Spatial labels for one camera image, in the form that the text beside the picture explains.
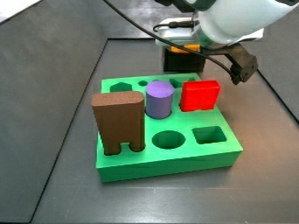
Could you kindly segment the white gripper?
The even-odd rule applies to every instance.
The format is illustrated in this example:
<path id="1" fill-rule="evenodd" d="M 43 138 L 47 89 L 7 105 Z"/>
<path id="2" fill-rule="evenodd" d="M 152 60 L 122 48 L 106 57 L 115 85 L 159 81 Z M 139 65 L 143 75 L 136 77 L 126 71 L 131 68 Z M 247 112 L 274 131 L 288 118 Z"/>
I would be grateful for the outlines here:
<path id="1" fill-rule="evenodd" d="M 200 22 L 191 17 L 167 18 L 154 27 L 155 34 L 178 46 L 198 45 Z M 224 55 L 231 62 L 230 78 L 235 85 L 247 82 L 258 70 L 258 58 L 251 55 L 242 44 L 220 49 L 202 49 L 206 55 Z"/>

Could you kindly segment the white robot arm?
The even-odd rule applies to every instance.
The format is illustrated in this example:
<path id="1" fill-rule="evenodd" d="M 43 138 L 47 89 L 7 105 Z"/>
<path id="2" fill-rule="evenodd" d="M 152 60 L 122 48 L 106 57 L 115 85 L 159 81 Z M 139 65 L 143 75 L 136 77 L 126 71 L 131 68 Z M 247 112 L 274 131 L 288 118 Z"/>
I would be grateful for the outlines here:
<path id="1" fill-rule="evenodd" d="M 167 18 L 154 27 L 162 38 L 156 44 L 198 45 L 210 53 L 223 53 L 232 61 L 230 76 L 235 84 L 247 81 L 258 70 L 256 57 L 239 43 L 262 39 L 264 28 L 299 6 L 299 0 L 155 1 L 192 14 Z"/>

